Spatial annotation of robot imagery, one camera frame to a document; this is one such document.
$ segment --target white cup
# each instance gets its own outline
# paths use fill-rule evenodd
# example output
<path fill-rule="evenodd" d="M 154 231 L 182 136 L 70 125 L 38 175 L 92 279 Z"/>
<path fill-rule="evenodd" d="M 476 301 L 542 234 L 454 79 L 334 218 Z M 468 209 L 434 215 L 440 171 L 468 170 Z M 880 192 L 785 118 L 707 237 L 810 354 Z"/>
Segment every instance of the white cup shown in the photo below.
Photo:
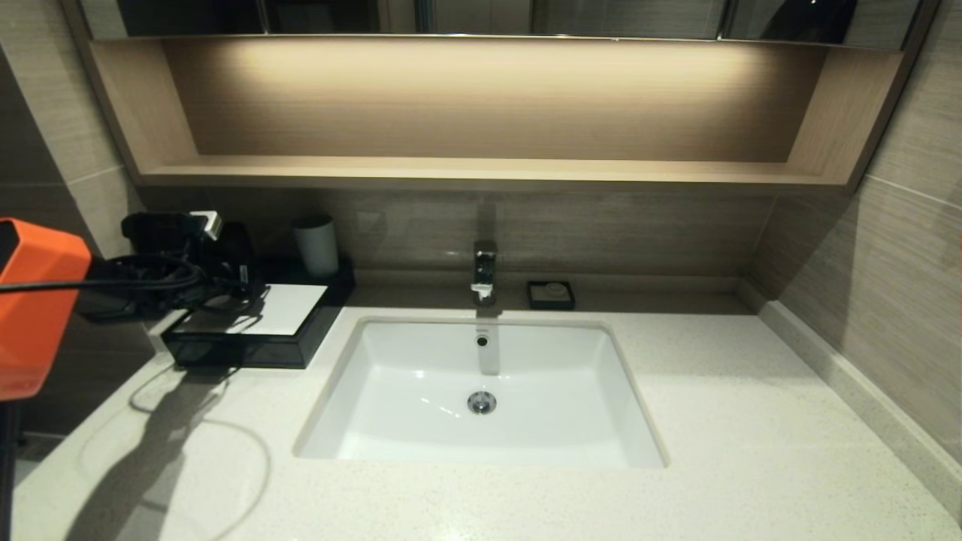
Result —
<path fill-rule="evenodd" d="M 291 228 L 308 274 L 314 278 L 327 278 L 338 273 L 334 219 L 326 215 L 308 216 L 294 220 Z"/>

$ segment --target sink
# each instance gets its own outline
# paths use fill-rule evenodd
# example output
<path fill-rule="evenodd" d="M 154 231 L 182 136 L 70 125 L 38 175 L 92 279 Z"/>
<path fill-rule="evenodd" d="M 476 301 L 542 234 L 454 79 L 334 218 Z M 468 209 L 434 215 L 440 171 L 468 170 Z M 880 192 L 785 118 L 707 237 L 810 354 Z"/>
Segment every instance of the sink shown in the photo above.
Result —
<path fill-rule="evenodd" d="M 612 335 L 530 322 L 359 323 L 295 453 L 665 467 Z"/>

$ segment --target orange case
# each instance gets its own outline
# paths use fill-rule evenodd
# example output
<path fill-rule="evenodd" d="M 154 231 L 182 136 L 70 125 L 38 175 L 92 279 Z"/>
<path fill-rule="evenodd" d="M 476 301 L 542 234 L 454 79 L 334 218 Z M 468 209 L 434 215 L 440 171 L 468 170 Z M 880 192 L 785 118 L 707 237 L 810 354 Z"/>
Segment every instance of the orange case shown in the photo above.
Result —
<path fill-rule="evenodd" d="M 83 280 L 90 251 L 80 237 L 10 221 L 18 242 L 0 284 Z M 35 395 L 50 373 L 77 290 L 0 294 L 0 401 Z"/>

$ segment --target white countertop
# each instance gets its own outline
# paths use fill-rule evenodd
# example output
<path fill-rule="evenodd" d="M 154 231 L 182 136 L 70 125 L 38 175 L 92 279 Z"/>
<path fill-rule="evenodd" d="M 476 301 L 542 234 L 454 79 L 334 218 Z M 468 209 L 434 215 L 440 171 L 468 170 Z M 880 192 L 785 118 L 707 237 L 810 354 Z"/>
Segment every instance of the white countertop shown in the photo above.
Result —
<path fill-rule="evenodd" d="M 366 316 L 474 314 L 345 308 L 307 370 L 241 370 L 226 385 L 178 387 L 183 375 L 158 355 L 17 488 L 13 538 L 962 539 L 892 452 L 751 315 L 502 315 L 609 325 L 666 470 L 295 457 Z"/>

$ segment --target wooden shelf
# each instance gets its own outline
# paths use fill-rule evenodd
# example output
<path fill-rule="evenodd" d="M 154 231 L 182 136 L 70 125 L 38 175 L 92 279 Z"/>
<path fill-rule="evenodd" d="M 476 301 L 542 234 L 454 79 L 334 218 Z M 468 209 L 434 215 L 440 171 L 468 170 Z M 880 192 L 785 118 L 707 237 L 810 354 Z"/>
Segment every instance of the wooden shelf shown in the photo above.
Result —
<path fill-rule="evenodd" d="M 130 39 L 71 28 L 136 182 L 854 189 L 922 43 Z"/>
<path fill-rule="evenodd" d="M 786 164 L 307 156 L 198 156 L 142 174 L 155 186 L 624 192 L 663 184 L 830 186 Z"/>

